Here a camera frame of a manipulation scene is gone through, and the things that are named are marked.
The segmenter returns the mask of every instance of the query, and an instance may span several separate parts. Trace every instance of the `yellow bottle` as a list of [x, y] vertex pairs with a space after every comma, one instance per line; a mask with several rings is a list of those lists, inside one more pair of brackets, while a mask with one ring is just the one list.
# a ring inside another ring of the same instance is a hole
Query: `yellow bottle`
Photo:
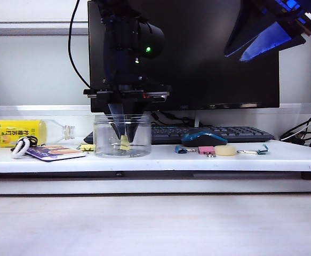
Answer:
[[14, 147], [24, 136], [35, 136], [38, 145], [74, 138], [74, 126], [62, 126], [55, 120], [0, 120], [0, 147]]

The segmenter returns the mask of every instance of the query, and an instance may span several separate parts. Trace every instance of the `computer mouse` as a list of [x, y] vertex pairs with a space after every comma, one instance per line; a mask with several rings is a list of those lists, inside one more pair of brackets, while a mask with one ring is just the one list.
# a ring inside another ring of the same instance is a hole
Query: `computer mouse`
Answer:
[[228, 141], [212, 132], [202, 131], [183, 135], [181, 143], [185, 147], [200, 147], [226, 145]]

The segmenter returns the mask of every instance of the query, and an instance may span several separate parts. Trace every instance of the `yellow label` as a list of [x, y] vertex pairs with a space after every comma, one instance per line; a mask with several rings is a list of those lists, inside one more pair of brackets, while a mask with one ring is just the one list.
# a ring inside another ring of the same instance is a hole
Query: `yellow label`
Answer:
[[46, 124], [42, 120], [0, 120], [0, 147], [14, 147], [25, 136], [38, 138], [38, 145], [46, 140]]

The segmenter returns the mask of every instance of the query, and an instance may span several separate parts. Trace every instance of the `white shelf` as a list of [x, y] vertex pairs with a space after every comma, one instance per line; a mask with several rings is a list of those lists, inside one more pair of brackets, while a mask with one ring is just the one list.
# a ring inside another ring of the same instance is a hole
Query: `white shelf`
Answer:
[[[0, 148], [0, 173], [94, 172], [94, 171], [311, 171], [311, 148], [269, 141], [267, 155], [238, 154], [207, 158], [198, 153], [177, 154], [174, 145], [152, 147], [139, 158], [86, 157], [43, 162], [26, 156], [11, 159], [10, 150]], [[234, 143], [237, 150], [257, 150], [262, 143]]]

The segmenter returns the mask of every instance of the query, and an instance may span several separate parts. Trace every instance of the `keyboard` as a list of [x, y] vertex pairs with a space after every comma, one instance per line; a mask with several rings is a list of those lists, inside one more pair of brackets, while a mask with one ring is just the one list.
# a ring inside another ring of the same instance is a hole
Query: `keyboard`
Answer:
[[274, 138], [271, 134], [249, 126], [228, 127], [181, 127], [152, 126], [151, 144], [181, 144], [181, 136], [201, 131], [212, 132], [228, 140], [228, 142], [265, 142]]

